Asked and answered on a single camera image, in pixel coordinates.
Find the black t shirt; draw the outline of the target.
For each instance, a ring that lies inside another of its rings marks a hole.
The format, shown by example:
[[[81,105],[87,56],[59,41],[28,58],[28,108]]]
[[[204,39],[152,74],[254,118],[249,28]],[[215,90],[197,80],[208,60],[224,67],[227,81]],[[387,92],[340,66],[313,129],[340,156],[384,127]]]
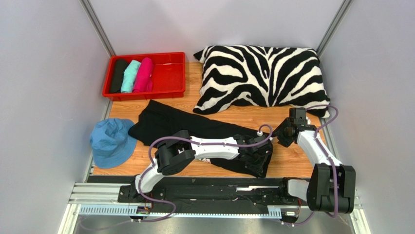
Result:
[[[145,146],[150,146],[155,140],[172,136],[181,130],[187,130],[191,136],[210,139],[257,135],[254,129],[190,114],[155,100],[149,101],[128,134]]]

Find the blue bucket hat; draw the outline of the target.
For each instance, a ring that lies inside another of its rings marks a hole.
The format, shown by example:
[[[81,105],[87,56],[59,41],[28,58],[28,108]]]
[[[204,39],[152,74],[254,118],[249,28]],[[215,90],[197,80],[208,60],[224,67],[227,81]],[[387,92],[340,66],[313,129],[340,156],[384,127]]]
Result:
[[[120,166],[133,154],[137,140],[129,135],[130,119],[107,118],[95,124],[90,145],[95,165],[101,169]]]

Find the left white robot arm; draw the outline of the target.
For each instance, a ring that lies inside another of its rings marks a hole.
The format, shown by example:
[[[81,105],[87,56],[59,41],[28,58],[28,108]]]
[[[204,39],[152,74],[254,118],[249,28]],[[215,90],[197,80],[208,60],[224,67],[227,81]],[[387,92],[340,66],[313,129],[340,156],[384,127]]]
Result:
[[[157,150],[146,170],[135,179],[138,193],[150,193],[164,177],[183,171],[195,160],[224,159],[240,162],[256,177],[264,177],[265,164],[273,154],[271,136],[235,135],[223,139],[190,136],[181,130],[153,143]]]

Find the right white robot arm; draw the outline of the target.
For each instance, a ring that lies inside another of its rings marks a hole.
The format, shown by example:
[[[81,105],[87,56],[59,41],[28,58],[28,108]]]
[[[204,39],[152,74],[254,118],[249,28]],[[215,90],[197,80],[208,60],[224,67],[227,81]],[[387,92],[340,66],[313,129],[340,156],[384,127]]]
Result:
[[[308,122],[305,108],[291,108],[289,116],[273,131],[280,145],[297,144],[313,167],[308,180],[283,178],[280,196],[286,200],[299,198],[315,212],[350,214],[355,206],[356,171],[334,157],[319,131]]]

